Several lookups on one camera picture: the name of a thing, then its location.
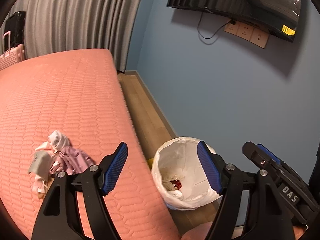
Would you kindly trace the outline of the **white sock red trim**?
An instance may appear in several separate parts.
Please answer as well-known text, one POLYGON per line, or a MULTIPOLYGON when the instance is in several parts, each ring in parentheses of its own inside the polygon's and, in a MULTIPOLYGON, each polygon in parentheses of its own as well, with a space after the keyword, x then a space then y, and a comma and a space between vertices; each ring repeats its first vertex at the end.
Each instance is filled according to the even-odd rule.
POLYGON ((56 160, 51 166, 45 161, 33 161, 29 167, 29 173, 35 174, 35 180, 32 190, 38 195, 38 198, 43 198, 48 192, 53 178, 52 175, 57 171, 60 164, 56 160))

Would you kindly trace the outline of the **white lined trash bin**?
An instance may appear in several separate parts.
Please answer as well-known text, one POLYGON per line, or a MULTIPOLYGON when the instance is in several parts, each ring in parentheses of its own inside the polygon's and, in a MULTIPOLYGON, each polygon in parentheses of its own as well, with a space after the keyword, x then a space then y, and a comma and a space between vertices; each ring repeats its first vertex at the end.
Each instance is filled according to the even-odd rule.
POLYGON ((197 156, 200 139, 178 137, 165 142, 158 148, 153 158, 151 174, 166 206, 172 210, 190 211, 210 204, 220 198, 205 175, 197 156), (160 169, 182 169, 185 176, 182 181, 183 199, 174 198, 162 185, 160 169))

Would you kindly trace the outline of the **pink suitcase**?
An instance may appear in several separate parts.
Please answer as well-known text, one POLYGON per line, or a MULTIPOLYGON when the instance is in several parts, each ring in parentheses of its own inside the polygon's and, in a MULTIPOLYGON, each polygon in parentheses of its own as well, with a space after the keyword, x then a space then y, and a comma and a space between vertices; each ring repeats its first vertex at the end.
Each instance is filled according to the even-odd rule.
POLYGON ((4 70, 5 68, 25 60, 24 45, 18 44, 16 47, 11 47, 11 31, 7 31, 3 35, 3 40, 5 40, 6 37, 8 38, 8 41, 4 42, 4 44, 8 44, 8 49, 4 49, 3 54, 1 55, 0 70, 4 70))

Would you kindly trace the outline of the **grey curtain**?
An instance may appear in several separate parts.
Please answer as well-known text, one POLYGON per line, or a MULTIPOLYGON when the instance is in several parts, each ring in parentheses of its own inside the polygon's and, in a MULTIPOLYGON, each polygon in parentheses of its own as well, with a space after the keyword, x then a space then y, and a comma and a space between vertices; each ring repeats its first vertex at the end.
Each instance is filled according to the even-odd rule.
POLYGON ((14 0, 5 18, 25 11, 27 58, 75 49, 110 50, 118 71, 126 68, 140 0, 14 0))

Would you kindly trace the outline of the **light pink cloth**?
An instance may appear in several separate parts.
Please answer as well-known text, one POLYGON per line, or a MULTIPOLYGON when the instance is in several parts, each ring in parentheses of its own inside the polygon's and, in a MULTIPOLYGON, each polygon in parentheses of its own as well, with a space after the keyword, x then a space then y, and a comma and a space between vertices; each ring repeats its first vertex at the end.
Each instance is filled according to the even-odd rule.
POLYGON ((55 130, 48 136, 47 141, 43 142, 35 151, 47 151, 50 155, 61 151, 64 147, 71 146, 71 142, 67 136, 59 130, 55 130))

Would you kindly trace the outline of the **wall mounted television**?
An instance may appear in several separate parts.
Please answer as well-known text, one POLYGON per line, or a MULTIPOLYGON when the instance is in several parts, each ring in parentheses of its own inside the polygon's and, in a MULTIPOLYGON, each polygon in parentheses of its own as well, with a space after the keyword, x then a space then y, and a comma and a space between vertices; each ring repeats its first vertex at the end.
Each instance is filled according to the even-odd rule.
POLYGON ((246 22, 285 41, 293 42, 301 0, 168 0, 167 6, 246 22))

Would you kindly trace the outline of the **cream tulle veil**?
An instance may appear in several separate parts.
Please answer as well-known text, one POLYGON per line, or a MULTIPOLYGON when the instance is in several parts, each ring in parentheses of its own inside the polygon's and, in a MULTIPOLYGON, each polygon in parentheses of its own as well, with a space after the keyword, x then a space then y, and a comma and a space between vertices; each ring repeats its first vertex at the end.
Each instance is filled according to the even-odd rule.
POLYGON ((182 200, 183 193, 182 193, 181 189, 172 191, 171 190, 172 189, 171 183, 170 183, 171 180, 179 180, 182 184, 182 181, 184 181, 184 179, 185 179, 185 176, 182 174, 182 169, 178 168, 177 170, 173 170, 171 168, 166 167, 166 168, 160 169, 160 173, 162 176, 162 185, 166 189, 168 194, 170 194, 174 198, 182 200))

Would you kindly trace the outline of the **pink quilted bed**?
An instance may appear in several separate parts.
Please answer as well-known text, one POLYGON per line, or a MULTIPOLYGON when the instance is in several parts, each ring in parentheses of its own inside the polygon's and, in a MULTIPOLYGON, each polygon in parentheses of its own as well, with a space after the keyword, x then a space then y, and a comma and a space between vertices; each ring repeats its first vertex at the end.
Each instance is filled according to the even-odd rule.
POLYGON ((179 239, 140 148, 110 51, 82 49, 35 57, 1 71, 1 200, 30 238, 41 200, 28 173, 53 131, 96 163, 120 142, 129 153, 105 197, 122 239, 179 239))

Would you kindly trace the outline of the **beige cloth item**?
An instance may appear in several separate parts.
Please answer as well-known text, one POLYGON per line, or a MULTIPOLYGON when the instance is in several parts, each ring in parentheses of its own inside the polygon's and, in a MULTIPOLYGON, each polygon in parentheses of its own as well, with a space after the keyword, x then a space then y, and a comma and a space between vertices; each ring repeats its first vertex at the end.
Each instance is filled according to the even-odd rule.
POLYGON ((46 194, 48 193, 51 185, 53 183, 53 180, 48 181, 41 181, 41 185, 37 189, 37 197, 38 199, 44 199, 46 194))

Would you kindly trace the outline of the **black suitcase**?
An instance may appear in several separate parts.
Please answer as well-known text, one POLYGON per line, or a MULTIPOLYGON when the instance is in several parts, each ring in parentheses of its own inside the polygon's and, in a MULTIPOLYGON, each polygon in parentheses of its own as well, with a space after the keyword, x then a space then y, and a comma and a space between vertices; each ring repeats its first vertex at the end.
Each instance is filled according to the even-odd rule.
POLYGON ((4 34, 10 31, 10 47, 16 47, 23 44, 24 26, 25 26, 25 11, 17 11, 13 13, 5 22, 4 34))

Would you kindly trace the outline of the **grey sock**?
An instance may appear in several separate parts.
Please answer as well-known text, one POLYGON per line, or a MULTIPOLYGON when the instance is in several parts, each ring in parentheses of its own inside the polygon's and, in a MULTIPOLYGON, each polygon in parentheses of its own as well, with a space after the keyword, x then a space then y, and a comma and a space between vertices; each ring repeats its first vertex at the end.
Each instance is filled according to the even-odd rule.
POLYGON ((33 161, 28 169, 28 174, 34 173, 44 181, 48 181, 52 163, 53 159, 47 151, 36 151, 34 153, 33 161))

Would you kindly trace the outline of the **purple cloth garment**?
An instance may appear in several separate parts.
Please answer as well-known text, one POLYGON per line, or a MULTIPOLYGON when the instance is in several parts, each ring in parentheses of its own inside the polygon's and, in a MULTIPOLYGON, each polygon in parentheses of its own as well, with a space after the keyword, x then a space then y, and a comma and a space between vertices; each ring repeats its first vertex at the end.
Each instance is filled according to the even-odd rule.
POLYGON ((95 162, 84 151, 66 146, 54 155, 49 173, 65 171, 68 175, 79 174, 94 164, 95 162))

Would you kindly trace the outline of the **wall socket panel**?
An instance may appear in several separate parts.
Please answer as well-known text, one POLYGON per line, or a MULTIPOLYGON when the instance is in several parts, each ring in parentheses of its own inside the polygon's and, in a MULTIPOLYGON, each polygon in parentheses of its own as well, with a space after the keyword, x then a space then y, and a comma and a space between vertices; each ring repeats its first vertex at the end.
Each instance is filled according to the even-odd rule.
POLYGON ((233 24, 231 22, 228 23, 225 26, 224 31, 249 41, 263 49, 265 49, 269 38, 269 33, 239 21, 235 21, 233 24))

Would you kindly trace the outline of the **dark red velvet scrunchie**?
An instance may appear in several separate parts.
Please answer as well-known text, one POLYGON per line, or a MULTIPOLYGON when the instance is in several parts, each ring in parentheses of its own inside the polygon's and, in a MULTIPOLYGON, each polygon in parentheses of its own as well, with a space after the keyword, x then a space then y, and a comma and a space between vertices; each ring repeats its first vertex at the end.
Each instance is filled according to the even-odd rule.
POLYGON ((179 180, 171 180, 170 183, 171 183, 172 191, 180 190, 182 187, 182 184, 179 180))

